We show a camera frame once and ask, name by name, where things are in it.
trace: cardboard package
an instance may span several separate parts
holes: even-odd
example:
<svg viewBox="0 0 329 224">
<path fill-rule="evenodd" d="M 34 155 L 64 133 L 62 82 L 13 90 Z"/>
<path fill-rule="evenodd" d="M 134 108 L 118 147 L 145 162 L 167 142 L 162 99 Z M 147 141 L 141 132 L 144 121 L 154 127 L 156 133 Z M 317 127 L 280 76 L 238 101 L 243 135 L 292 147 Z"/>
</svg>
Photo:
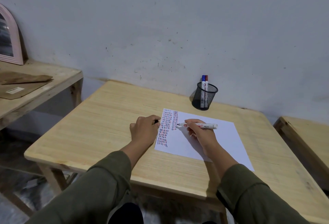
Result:
<svg viewBox="0 0 329 224">
<path fill-rule="evenodd" d="M 16 99 L 48 84 L 52 76 L 30 75 L 19 72 L 0 72 L 0 98 Z"/>
</svg>

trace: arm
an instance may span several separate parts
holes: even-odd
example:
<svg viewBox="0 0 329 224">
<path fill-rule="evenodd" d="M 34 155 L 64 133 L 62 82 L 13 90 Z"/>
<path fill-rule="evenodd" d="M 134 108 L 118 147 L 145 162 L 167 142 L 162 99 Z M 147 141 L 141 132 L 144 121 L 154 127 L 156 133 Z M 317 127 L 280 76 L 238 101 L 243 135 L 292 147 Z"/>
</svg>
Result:
<svg viewBox="0 0 329 224">
<path fill-rule="evenodd" d="M 216 196 L 239 224 L 308 223 L 244 165 L 238 164 L 217 142 L 213 130 L 200 129 L 198 119 L 185 120 L 189 134 L 198 139 L 213 161 L 221 183 Z"/>
<path fill-rule="evenodd" d="M 160 124 L 157 116 L 140 117 L 130 124 L 131 142 L 110 153 L 75 183 L 36 212 L 28 224 L 105 224 L 110 211 L 130 191 L 131 170 L 154 142 Z"/>
</svg>

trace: mirror glass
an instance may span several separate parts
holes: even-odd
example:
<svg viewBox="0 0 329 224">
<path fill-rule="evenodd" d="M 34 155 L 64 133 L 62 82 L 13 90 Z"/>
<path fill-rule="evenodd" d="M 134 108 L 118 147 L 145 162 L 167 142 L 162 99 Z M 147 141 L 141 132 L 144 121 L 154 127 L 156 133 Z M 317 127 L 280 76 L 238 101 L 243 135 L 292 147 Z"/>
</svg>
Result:
<svg viewBox="0 0 329 224">
<path fill-rule="evenodd" d="M 0 13 L 0 54 L 14 57 L 13 47 L 9 35 L 9 27 L 5 18 Z"/>
</svg>

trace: olive green sleeve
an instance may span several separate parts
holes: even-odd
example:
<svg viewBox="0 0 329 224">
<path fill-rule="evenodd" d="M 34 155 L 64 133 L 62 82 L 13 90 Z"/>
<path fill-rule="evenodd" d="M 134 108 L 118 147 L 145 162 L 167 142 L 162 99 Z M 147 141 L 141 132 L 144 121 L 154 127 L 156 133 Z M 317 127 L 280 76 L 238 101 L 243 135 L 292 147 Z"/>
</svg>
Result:
<svg viewBox="0 0 329 224">
<path fill-rule="evenodd" d="M 130 190 L 131 163 L 122 151 L 110 153 L 36 212 L 28 224 L 105 224 Z"/>
<path fill-rule="evenodd" d="M 216 195 L 239 224 L 309 223 L 242 164 L 225 172 Z"/>
</svg>

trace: arched mirror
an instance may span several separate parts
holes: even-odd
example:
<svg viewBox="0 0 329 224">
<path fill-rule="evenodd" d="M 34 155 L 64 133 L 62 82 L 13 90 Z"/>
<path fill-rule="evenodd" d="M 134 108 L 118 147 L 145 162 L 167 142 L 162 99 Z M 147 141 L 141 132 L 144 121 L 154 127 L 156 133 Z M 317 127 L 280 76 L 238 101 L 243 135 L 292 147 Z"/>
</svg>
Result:
<svg viewBox="0 0 329 224">
<path fill-rule="evenodd" d="M 11 13 L 0 4 L 0 61 L 22 65 L 19 29 Z"/>
</svg>

